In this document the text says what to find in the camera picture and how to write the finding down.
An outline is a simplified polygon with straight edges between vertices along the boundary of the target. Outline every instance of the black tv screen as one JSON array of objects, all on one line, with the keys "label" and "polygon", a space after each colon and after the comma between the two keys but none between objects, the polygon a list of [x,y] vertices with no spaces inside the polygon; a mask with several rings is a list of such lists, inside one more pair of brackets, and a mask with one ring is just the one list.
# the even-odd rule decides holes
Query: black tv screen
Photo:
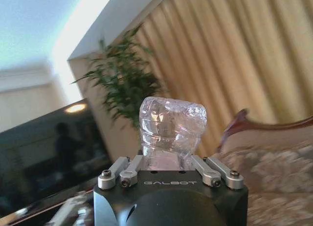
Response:
[{"label": "black tv screen", "polygon": [[2,132],[0,217],[94,178],[110,165],[86,99]]}]

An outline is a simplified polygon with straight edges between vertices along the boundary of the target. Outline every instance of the crumpled plastic bottle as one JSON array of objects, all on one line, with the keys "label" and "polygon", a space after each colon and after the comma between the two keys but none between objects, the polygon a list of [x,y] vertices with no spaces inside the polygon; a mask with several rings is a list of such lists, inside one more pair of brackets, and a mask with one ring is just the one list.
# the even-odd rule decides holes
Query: crumpled plastic bottle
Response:
[{"label": "crumpled plastic bottle", "polygon": [[206,129],[206,110],[200,104],[147,97],[139,113],[141,147],[146,170],[189,170]]}]

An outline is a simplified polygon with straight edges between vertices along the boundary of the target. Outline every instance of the green leaves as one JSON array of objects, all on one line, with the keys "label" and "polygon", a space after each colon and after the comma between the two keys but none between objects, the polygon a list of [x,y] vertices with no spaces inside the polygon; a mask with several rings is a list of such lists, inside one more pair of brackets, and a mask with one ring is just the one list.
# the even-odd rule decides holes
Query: green leaves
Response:
[{"label": "green leaves", "polygon": [[94,81],[93,87],[103,87],[103,105],[113,122],[124,117],[135,128],[139,128],[142,101],[161,89],[154,74],[144,72],[149,62],[134,50],[136,46],[152,54],[150,49],[134,41],[139,29],[140,26],[127,31],[116,45],[105,46],[104,40],[99,41],[101,54],[89,60],[89,71],[77,80],[87,78]]}]

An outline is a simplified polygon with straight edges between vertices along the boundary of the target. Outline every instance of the screw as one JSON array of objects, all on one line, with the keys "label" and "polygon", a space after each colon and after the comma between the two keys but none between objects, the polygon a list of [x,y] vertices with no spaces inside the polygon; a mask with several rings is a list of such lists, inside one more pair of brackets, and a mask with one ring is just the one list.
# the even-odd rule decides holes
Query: screw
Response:
[{"label": "screw", "polygon": [[124,179],[124,180],[121,181],[121,186],[122,186],[123,188],[127,188],[127,187],[129,187],[130,185],[131,185],[131,182],[129,181],[129,179]]},{"label": "screw", "polygon": [[105,177],[110,177],[112,174],[111,170],[104,170],[102,171],[101,175]]},{"label": "screw", "polygon": [[239,176],[239,172],[238,172],[238,171],[235,171],[235,170],[231,170],[231,171],[230,171],[230,175],[231,175],[231,176],[234,176],[234,177],[238,177],[238,176]]},{"label": "screw", "polygon": [[220,187],[221,186],[221,181],[219,179],[213,179],[212,180],[212,186],[213,187]]}]

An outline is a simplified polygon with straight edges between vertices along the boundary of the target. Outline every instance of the beige curtain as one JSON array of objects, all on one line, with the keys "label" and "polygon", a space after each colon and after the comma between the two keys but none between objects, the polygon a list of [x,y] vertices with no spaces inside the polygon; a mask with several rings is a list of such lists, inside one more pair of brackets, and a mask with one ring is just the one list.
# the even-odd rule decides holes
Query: beige curtain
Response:
[{"label": "beige curtain", "polygon": [[201,155],[243,108],[263,123],[313,115],[313,0],[164,0],[136,37],[164,96],[207,108]]}]

